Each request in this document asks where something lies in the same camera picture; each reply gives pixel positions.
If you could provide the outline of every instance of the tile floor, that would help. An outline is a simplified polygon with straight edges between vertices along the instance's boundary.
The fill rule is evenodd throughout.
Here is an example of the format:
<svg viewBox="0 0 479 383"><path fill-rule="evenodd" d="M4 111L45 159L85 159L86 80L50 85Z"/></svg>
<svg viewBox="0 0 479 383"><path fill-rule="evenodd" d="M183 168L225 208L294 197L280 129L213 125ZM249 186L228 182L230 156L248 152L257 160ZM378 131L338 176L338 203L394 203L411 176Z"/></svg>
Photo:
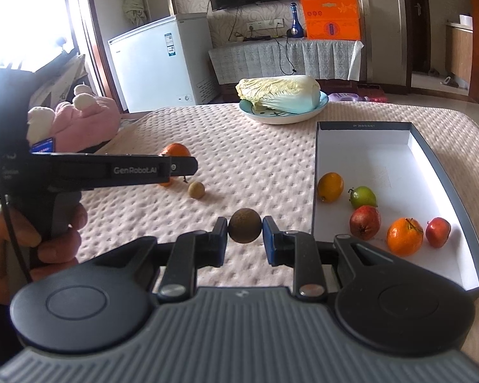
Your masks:
<svg viewBox="0 0 479 383"><path fill-rule="evenodd" d="M428 76L424 73L413 72L412 73L412 87L413 88L422 88L422 89L431 89L434 91L456 93L459 95L468 95L466 89L453 88L452 86L442 85L442 81L445 77L441 76L436 78L434 76Z"/></svg>
<svg viewBox="0 0 479 383"><path fill-rule="evenodd" d="M424 95L392 95L387 94L390 103L398 105L415 105L428 108L454 109L469 116L479 125L479 105L470 102L455 101L452 99L438 98Z"/></svg>

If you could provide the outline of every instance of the white box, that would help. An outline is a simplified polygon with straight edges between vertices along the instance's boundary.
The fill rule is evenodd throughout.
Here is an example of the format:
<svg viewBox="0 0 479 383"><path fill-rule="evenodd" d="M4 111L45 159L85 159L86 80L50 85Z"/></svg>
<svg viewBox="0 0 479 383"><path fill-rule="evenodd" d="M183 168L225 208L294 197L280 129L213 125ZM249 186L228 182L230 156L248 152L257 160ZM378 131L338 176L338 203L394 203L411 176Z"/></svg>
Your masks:
<svg viewBox="0 0 479 383"><path fill-rule="evenodd" d="M474 26L474 20L472 16L464 16L463 14L460 14L460 24L464 24L465 26Z"/></svg>
<svg viewBox="0 0 479 383"><path fill-rule="evenodd" d="M412 217L423 229L435 217L451 223L449 240L432 248L424 236L421 249L404 258L479 295L479 240L463 203L438 159L415 126L406 122L319 122L316 183L328 172L344 179L344 192L333 203L314 198L315 240L332 242L348 233L354 209L348 189L370 187L377 197L382 226L368 242L390 252L389 226Z"/></svg>

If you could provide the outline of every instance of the metal screw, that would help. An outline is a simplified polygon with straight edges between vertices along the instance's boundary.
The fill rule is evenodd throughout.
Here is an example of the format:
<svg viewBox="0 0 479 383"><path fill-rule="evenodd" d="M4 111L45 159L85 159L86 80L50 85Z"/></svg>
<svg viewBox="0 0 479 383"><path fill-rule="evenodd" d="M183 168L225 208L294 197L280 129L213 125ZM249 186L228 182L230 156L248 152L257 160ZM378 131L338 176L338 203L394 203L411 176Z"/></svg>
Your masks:
<svg viewBox="0 0 479 383"><path fill-rule="evenodd" d="M178 283L170 283L160 289L160 294L168 298L177 298L186 292L186 288Z"/></svg>
<svg viewBox="0 0 479 383"><path fill-rule="evenodd" d="M308 298L317 298L325 293L325 288L317 283L308 283L300 287L300 295Z"/></svg>

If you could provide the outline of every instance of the brown ball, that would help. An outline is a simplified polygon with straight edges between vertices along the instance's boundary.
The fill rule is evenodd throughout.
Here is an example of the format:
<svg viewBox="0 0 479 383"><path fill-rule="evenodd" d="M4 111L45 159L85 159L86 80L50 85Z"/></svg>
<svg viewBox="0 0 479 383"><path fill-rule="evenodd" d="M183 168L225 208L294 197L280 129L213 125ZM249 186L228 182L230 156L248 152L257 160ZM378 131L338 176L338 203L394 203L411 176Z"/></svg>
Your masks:
<svg viewBox="0 0 479 383"><path fill-rule="evenodd" d="M192 199L201 199L206 194L206 188L200 181L194 181L188 186L188 194Z"/></svg>
<svg viewBox="0 0 479 383"><path fill-rule="evenodd" d="M259 237L262 230L261 217L255 210L237 210L229 221L229 236L235 242L247 244Z"/></svg>

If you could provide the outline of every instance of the wall outlet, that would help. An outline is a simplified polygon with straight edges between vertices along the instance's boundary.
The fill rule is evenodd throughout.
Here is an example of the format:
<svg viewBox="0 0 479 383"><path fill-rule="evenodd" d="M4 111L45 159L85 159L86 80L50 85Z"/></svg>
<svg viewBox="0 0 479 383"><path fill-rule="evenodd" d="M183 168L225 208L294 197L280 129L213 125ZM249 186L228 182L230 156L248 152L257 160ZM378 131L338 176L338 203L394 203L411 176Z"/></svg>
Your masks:
<svg viewBox="0 0 479 383"><path fill-rule="evenodd" d="M265 30L267 28L284 27L284 19L261 20L247 23L248 30Z"/></svg>

